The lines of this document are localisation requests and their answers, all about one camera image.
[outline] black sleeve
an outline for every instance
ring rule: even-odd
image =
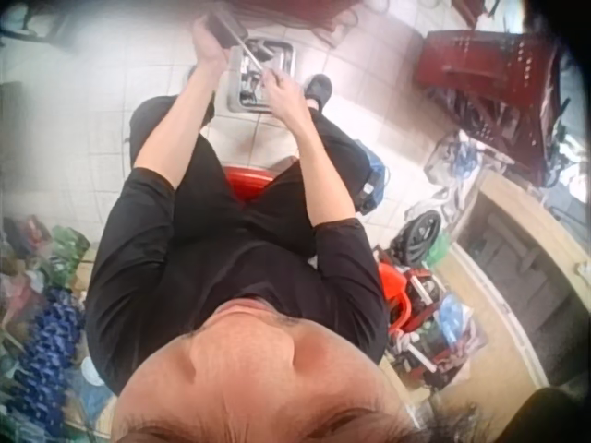
[[[90,278],[86,331],[90,354],[107,384],[116,377],[114,355],[122,353],[126,339],[133,341],[130,331],[141,317],[142,299],[147,301],[163,274],[174,204],[168,181],[136,168],[106,223]]]
[[[378,265],[357,219],[316,228],[318,271],[336,298],[335,330],[376,363],[388,340],[388,312]]]

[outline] hand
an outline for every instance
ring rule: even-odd
[[[199,18],[193,23],[193,44],[197,53],[199,66],[209,66],[220,75],[228,67],[230,52],[218,43],[217,39],[207,29],[207,16]]]
[[[263,85],[273,115],[293,133],[313,127],[312,117],[302,89],[284,72],[265,70]]]

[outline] red tool cart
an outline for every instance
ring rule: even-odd
[[[471,138],[506,153],[543,186],[561,114],[557,46],[539,34],[430,32],[417,83]]]

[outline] hair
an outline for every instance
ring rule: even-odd
[[[336,416],[301,439],[302,443],[479,443],[488,441],[488,424],[474,422],[472,411],[442,417],[436,414],[422,429],[401,425],[400,417],[359,412]],[[226,422],[221,428],[193,425],[189,429],[175,424],[131,426],[117,443],[248,443],[248,431],[232,429]]]

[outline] floor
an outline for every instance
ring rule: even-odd
[[[427,3],[437,6],[422,6]],[[100,239],[129,173],[132,112],[150,97],[177,94],[196,63],[187,17],[162,4],[146,2],[133,14],[113,6],[84,18],[68,52],[6,40],[2,82],[20,82],[26,100],[22,147],[3,153],[12,157],[3,162],[5,215],[35,213],[49,227],[71,226],[92,242]],[[385,199],[362,218],[370,243],[387,245],[404,226],[404,212],[436,190],[422,167],[452,129],[412,82],[423,37],[466,25],[450,0],[392,0],[386,15],[363,6],[355,11],[359,24],[336,49],[309,30],[267,25],[250,33],[292,42],[297,80],[327,74],[335,94],[325,114],[390,168]],[[274,118],[230,113],[226,87],[224,75],[216,117],[204,128],[222,162],[272,168],[296,153],[293,137]]]

